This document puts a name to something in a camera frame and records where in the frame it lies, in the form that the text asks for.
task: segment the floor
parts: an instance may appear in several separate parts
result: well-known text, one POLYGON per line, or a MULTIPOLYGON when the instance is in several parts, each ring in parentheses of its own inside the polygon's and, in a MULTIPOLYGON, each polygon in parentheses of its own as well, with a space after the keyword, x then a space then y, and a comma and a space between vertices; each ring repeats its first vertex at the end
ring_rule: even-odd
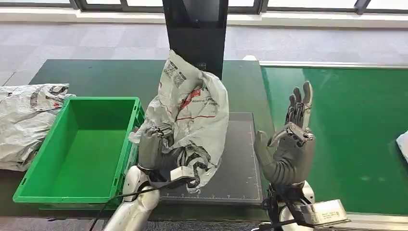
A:
MULTIPOLYGON (((408 31, 227 28, 226 60, 408 65, 408 31)), ((0 86, 30 82, 47 59, 166 59, 165 25, 0 24, 0 86)), ((85 231, 89 220, 0 218, 1 231, 85 231)), ((254 223, 149 222, 148 231, 251 230, 254 223)))

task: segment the humanoid robot arm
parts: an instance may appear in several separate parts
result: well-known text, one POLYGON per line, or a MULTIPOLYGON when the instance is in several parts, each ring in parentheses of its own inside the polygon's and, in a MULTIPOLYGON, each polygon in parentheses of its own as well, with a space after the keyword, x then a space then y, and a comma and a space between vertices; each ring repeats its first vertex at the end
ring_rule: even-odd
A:
POLYGON ((271 184, 289 185, 303 182, 310 170, 315 137, 307 127, 312 106, 313 90, 307 81, 305 96, 294 88, 284 127, 272 138, 263 131, 256 133, 254 150, 265 177, 271 184))
POLYGON ((126 196, 122 204, 112 215, 104 231, 141 231, 146 225, 152 210, 160 200, 160 189, 177 188, 195 180, 194 173, 185 166, 170 171, 170 181, 157 182, 158 169, 163 167, 171 156, 163 154, 163 142, 172 142, 172 130, 169 125, 151 127, 142 134, 139 144, 138 165, 132 166, 126 174, 123 194, 141 193, 126 196))
POLYGON ((273 229, 298 230, 298 226, 326 227, 350 220, 340 200, 314 203, 314 193, 306 178, 312 166, 315 137, 308 128, 313 90, 307 81, 302 99, 299 88, 289 96, 284 127, 269 138, 265 132, 256 133, 254 150, 266 179, 268 197, 263 207, 269 223, 261 223, 254 231, 273 229))

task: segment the black cable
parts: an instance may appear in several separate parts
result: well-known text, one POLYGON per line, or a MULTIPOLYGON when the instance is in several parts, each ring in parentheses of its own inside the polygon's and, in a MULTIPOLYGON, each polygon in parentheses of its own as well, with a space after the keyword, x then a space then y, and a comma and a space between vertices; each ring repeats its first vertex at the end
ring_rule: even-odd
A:
POLYGON ((110 198, 110 199, 103 205, 103 207, 99 210, 99 213, 98 213, 98 215, 96 216, 95 220, 93 221, 93 223, 92 223, 92 225, 91 225, 89 231, 92 231, 92 230, 93 230, 93 227, 96 225, 96 222, 99 220, 99 218, 100 218, 100 216, 102 215, 103 211, 106 209, 106 206, 108 206, 108 204, 109 204, 111 201, 113 201, 114 199, 123 198, 123 197, 127 197, 127 196, 135 196, 135 199, 132 200, 132 201, 134 201, 134 200, 136 200, 136 198, 138 197, 138 195, 140 195, 140 194, 142 194, 142 193, 147 193, 147 192, 151 192, 151 191, 159 190, 159 189, 160 189, 160 188, 157 188, 157 189, 155 189, 155 188, 153 188, 153 189, 146 189, 146 190, 142 190, 142 191, 139 191, 139 192, 132 192, 132 193, 128 193, 128 194, 117 195, 117 196, 114 196, 114 197, 110 198))

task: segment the green storage bin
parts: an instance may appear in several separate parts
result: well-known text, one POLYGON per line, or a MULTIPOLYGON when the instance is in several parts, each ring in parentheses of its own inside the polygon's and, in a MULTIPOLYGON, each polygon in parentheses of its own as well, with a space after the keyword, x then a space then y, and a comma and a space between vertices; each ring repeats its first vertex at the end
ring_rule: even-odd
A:
POLYGON ((137 157, 137 145, 128 136, 143 121, 137 97, 67 99, 14 202, 42 209, 101 208, 122 191, 137 157))

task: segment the plastic bag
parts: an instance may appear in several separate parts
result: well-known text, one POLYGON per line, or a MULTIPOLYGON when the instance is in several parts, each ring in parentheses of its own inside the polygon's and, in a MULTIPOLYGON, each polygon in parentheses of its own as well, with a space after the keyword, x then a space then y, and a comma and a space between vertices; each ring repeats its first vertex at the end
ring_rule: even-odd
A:
POLYGON ((0 168, 25 171, 68 96, 69 84, 0 87, 0 168))
POLYGON ((170 51, 158 95, 150 102, 144 123, 129 140, 139 143, 144 130, 170 124, 174 142, 171 146, 164 142, 162 154, 185 147, 177 157, 177 166, 193 169, 196 180, 187 190, 194 193, 208 183, 221 163, 228 119, 228 94, 219 78, 170 51))

